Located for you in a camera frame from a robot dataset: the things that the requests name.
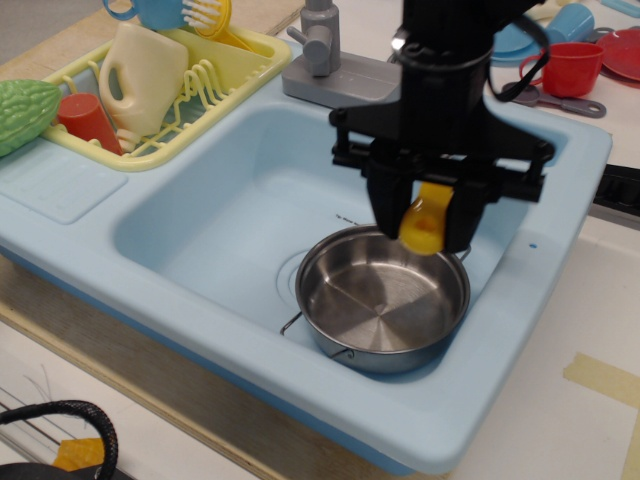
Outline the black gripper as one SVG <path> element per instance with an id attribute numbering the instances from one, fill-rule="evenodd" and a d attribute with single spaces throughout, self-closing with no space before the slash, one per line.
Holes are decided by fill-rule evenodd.
<path id="1" fill-rule="evenodd" d="M 400 101 L 338 108 L 333 162 L 358 169 L 379 230 L 399 238 L 412 202 L 413 182 L 455 186 L 446 210 L 444 250 L 466 250 L 487 204 L 501 197 L 536 202 L 554 145 L 498 118 L 483 104 L 447 122 L 433 111 Z"/>

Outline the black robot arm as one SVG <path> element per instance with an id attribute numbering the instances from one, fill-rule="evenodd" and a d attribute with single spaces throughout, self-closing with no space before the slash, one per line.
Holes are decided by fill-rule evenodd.
<path id="1" fill-rule="evenodd" d="M 515 24 L 550 57 L 544 30 L 527 16 L 527 1 L 408 1 L 396 33 L 400 97 L 384 104 L 338 108 L 335 164 L 354 168 L 380 231 L 397 239 L 413 185 L 450 186 L 443 248 L 471 243 L 484 208 L 503 197 L 535 202 L 554 146 L 493 115 L 490 86 L 494 37 Z"/>

